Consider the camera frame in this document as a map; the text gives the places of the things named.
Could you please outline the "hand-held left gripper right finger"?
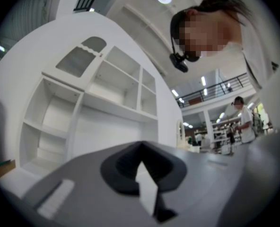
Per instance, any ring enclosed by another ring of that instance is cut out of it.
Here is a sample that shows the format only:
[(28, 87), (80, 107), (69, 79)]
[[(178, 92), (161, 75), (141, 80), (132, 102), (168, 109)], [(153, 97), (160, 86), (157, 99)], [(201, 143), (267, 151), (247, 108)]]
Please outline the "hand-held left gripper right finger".
[(158, 194), (146, 169), (141, 173), (141, 203), (175, 217), (174, 227), (242, 227), (255, 219), (280, 190), (280, 131), (237, 147), (232, 156), (179, 151), (187, 175), (172, 192)]

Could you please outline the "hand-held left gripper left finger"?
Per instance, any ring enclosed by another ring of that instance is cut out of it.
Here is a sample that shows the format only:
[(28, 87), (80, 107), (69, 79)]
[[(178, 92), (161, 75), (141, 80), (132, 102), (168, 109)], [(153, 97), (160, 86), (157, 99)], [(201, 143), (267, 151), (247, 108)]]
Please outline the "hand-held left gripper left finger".
[(138, 197), (118, 194), (100, 173), (102, 162), (129, 144), (122, 144), (73, 158), (32, 186), (22, 200), (38, 208), (62, 180), (74, 182), (53, 221), (65, 227), (149, 227), (152, 216)]

